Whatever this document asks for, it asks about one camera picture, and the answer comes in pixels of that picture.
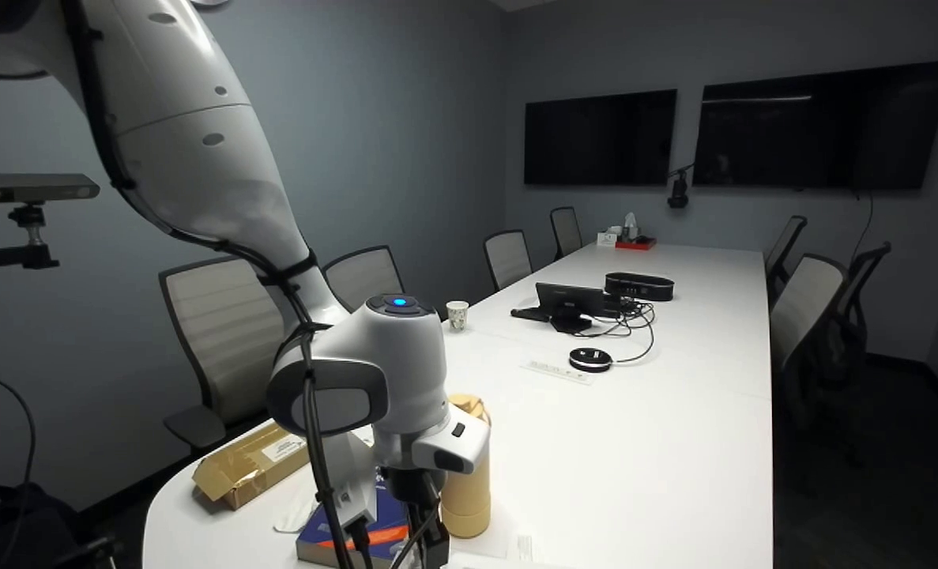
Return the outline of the blue and orange box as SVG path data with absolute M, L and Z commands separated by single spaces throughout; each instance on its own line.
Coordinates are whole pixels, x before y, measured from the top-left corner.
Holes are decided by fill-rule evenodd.
M 377 487 L 377 518 L 365 523 L 365 533 L 371 564 L 367 564 L 364 556 L 356 551 L 352 534 L 346 534 L 346 547 L 354 569 L 389 569 L 393 558 L 406 544 L 409 525 L 403 503 L 382 486 Z M 296 558 L 327 567 L 338 566 L 330 526 L 321 505 L 313 511 L 296 538 Z

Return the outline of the white paper sheet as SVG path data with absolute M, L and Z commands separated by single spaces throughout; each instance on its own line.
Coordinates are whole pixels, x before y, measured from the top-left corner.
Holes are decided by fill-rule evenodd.
M 313 494 L 295 495 L 288 501 L 287 507 L 273 524 L 273 531 L 283 534 L 302 532 L 317 506 L 318 501 Z

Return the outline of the small wall television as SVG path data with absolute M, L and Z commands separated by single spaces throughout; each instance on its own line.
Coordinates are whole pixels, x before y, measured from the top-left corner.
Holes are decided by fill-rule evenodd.
M 639 187 L 666 183 L 678 91 L 529 102 L 526 185 Z

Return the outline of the row of office chairs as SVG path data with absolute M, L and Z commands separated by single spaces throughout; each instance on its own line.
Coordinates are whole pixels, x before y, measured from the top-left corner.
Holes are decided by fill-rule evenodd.
M 829 443 L 849 465 L 860 467 L 848 426 L 832 414 L 825 397 L 845 391 L 863 367 L 868 324 L 861 296 L 892 245 L 866 250 L 849 266 L 804 254 L 787 270 L 788 256 L 807 226 L 807 217 L 790 217 L 764 259 L 775 415 L 787 431 Z

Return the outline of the tan cardboard box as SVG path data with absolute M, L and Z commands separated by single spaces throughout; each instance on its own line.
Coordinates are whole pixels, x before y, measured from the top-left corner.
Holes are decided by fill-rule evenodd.
M 237 511 L 307 464 L 306 439 L 269 424 L 202 458 L 193 482 L 208 500 Z

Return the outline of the round black speakerphone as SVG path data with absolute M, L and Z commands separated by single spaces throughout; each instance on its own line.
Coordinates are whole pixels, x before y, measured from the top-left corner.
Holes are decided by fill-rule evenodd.
M 581 372 L 606 372 L 612 367 L 614 361 L 609 353 L 595 347 L 580 347 L 573 349 L 567 356 L 567 362 L 575 370 Z

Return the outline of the black bag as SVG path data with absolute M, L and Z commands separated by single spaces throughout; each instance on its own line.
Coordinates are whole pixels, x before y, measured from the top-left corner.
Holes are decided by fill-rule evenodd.
M 39 484 L 0 484 L 0 569 L 54 569 L 90 540 L 92 529 L 78 512 Z

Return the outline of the black webcam on wall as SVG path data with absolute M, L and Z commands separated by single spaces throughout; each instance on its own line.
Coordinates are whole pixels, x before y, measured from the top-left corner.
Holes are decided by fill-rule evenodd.
M 685 209 L 689 204 L 687 175 L 693 167 L 694 164 L 687 164 L 668 173 L 668 178 L 672 181 L 670 195 L 667 199 L 670 209 Z

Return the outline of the black speaker bar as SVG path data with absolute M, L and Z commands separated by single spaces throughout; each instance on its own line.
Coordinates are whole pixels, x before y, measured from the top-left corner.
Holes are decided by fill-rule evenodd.
M 670 302 L 674 299 L 675 282 L 660 275 L 640 273 L 606 273 L 605 292 L 610 296 L 648 302 Z

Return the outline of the large wall television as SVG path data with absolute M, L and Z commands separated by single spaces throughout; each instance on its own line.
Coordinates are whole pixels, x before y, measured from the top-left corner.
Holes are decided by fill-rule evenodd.
M 938 132 L 938 61 L 707 85 L 704 187 L 920 190 Z

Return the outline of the tan cylindrical container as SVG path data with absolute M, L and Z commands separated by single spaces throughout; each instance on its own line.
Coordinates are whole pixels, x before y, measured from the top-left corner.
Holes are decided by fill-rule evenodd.
M 490 447 L 472 474 L 450 474 L 441 492 L 441 521 L 455 539 L 476 539 L 490 526 Z

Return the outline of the black tablet on stand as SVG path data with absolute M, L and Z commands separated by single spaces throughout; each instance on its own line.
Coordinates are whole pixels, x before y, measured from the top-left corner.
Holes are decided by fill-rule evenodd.
M 592 326 L 591 318 L 606 318 L 602 289 L 537 282 L 535 291 L 541 312 L 560 333 L 581 333 Z

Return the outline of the office chair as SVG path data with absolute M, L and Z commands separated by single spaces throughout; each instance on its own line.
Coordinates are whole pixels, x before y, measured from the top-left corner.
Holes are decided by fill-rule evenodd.
M 484 239 L 484 256 L 496 291 L 529 277 L 534 271 L 524 232 L 511 229 Z
M 372 296 L 404 294 L 406 289 L 389 246 L 350 252 L 322 267 L 329 288 L 349 312 Z
M 560 260 L 584 247 L 579 220 L 572 206 L 552 209 L 549 212 L 549 220 L 556 241 L 555 260 Z
M 244 260 L 183 264 L 161 271 L 158 282 L 201 396 L 163 424 L 198 456 L 269 417 L 264 394 L 284 324 Z

